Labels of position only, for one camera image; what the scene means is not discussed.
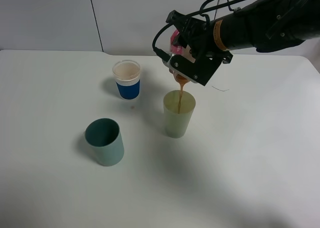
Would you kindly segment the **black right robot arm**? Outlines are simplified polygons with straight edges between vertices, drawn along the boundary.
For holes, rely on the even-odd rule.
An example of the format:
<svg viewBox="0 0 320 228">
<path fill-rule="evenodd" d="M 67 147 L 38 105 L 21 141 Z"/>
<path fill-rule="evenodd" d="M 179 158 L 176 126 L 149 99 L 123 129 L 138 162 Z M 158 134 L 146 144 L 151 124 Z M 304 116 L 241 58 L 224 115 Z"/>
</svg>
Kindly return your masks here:
<svg viewBox="0 0 320 228">
<path fill-rule="evenodd" d="M 175 24 L 174 46 L 189 48 L 194 59 L 207 56 L 231 62 L 231 51 L 255 48 L 271 53 L 320 36 L 320 0 L 257 0 L 231 14 Z"/>
</svg>

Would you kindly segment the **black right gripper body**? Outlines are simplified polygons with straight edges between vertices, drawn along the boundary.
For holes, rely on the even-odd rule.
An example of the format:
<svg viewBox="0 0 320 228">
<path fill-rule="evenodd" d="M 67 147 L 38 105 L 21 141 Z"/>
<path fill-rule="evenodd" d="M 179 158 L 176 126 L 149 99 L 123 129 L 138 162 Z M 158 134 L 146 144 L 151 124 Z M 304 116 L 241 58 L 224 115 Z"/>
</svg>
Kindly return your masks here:
<svg viewBox="0 0 320 228">
<path fill-rule="evenodd" d="M 229 64 L 233 55 L 223 43 L 222 36 L 227 35 L 228 31 L 222 27 L 222 22 L 230 23 L 232 18 L 232 16 L 222 16 L 210 20 L 207 16 L 207 20 L 201 20 L 194 17 L 176 16 L 174 27 L 179 31 L 179 35 L 174 39 L 174 44 L 184 48 L 189 46 L 195 61 L 201 57 L 208 57 L 221 59 L 222 63 Z"/>
</svg>

